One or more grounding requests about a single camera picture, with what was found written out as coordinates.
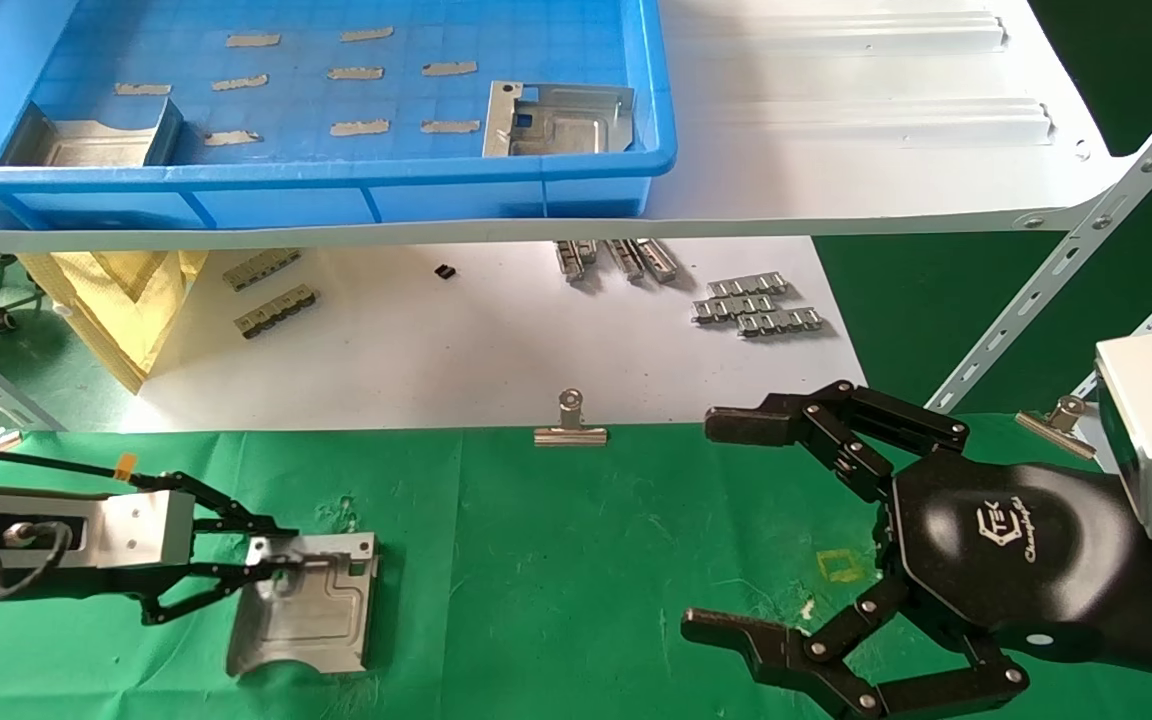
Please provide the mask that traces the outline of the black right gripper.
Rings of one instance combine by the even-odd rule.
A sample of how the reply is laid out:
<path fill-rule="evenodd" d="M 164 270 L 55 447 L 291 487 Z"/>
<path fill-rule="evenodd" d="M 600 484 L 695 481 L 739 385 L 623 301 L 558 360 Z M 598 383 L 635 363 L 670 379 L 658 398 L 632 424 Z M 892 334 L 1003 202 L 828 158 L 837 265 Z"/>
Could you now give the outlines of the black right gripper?
<path fill-rule="evenodd" d="M 740 653 L 755 683 L 805 694 L 832 719 L 952 719 L 1026 691 L 1028 674 L 1001 647 L 1055 662 L 1151 662 L 1139 578 L 1147 538 L 1107 475 L 969 460 L 956 455 L 965 424 L 849 381 L 710 407 L 704 433 L 722 445 L 803 446 L 861 500 L 887 500 L 901 578 L 882 578 L 818 632 L 684 612 L 685 641 Z M 893 478 L 864 437 L 923 458 Z M 899 611 L 967 666 L 861 679 L 847 655 Z"/>

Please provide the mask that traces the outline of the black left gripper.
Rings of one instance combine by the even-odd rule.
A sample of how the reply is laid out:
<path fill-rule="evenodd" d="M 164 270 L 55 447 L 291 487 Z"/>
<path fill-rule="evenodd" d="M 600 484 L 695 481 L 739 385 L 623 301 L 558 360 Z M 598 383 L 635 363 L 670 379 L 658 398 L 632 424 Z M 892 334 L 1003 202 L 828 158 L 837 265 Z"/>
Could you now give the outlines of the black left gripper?
<path fill-rule="evenodd" d="M 0 601 L 131 596 L 141 602 L 143 626 L 162 626 L 289 571 L 288 562 L 189 564 L 194 533 L 300 532 L 183 471 L 151 475 L 150 488 L 156 491 L 129 495 L 0 488 Z M 195 503 L 215 518 L 195 520 Z M 212 584 L 180 600 L 162 600 L 188 578 Z"/>

